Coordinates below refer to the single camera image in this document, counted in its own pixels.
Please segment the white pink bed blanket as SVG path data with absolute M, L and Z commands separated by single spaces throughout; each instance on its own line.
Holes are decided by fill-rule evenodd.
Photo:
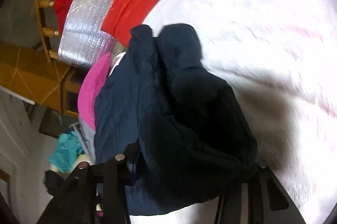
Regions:
M 160 0 L 144 24 L 195 28 L 306 223 L 336 205 L 336 0 Z

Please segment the navy blue jacket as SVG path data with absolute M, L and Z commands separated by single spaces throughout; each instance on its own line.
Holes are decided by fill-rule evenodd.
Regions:
M 257 142 L 229 84 L 201 63 L 190 25 L 131 30 L 126 55 L 95 101 L 96 161 L 138 143 L 144 168 L 126 186 L 131 215 L 213 200 L 257 170 Z

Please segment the red pillow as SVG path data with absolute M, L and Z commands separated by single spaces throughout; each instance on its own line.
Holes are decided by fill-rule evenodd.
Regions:
M 158 1 L 112 0 L 100 30 L 113 36 L 124 47 L 128 47 L 131 29 L 142 24 Z

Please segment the grey garment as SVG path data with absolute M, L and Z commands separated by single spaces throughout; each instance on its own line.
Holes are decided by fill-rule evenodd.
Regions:
M 94 164 L 96 162 L 94 137 L 95 130 L 92 129 L 81 117 L 78 117 L 79 131 L 78 138 L 82 145 L 84 153 L 89 157 L 90 161 Z

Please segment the golden wooden railing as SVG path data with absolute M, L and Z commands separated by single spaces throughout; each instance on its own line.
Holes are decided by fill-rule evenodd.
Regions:
M 52 48 L 50 38 L 60 38 L 59 29 L 48 27 L 46 24 L 45 10 L 51 10 L 54 7 L 54 0 L 35 0 L 35 12 L 42 46 L 46 54 L 47 61 L 57 60 L 58 53 Z

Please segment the wooden shelf unit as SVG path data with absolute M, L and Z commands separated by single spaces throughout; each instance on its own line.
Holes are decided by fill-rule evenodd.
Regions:
M 77 117 L 79 84 L 72 83 L 75 69 L 44 52 L 1 42 L 1 86 L 60 114 Z

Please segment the teal garment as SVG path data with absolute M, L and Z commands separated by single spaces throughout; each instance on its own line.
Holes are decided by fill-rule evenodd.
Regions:
M 72 170 L 76 159 L 84 154 L 82 145 L 75 130 L 62 133 L 49 162 L 54 165 L 62 173 Z

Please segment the magenta pillow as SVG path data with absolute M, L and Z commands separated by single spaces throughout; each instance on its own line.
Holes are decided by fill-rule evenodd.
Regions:
M 106 82 L 110 70 L 111 54 L 100 57 L 89 69 L 78 95 L 79 117 L 95 130 L 95 100 Z

